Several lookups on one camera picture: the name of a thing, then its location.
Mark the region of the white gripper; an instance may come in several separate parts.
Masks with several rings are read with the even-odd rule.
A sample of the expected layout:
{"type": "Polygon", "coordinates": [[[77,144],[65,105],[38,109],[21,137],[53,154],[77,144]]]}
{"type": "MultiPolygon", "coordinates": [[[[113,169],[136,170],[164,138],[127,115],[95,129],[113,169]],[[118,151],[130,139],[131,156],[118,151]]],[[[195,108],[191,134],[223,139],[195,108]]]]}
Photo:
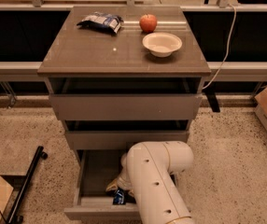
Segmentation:
{"type": "Polygon", "coordinates": [[[105,192],[111,193],[121,188],[124,190],[128,190],[128,195],[134,198],[133,185],[132,185],[132,182],[130,180],[130,177],[127,171],[127,154],[126,153],[124,153],[121,156],[120,164],[122,167],[121,172],[119,173],[117,179],[112,180],[106,186],[105,192]]]}

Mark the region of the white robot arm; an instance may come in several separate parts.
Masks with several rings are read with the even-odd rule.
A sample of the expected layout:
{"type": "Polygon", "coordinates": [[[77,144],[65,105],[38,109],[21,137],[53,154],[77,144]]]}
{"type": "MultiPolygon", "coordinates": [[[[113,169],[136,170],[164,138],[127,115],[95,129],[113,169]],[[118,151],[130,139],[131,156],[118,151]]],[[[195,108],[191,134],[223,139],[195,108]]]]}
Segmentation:
{"type": "Polygon", "coordinates": [[[121,157],[121,172],[105,191],[122,189],[134,197],[143,224],[195,224],[171,178],[193,160],[182,141],[137,143],[121,157]]]}

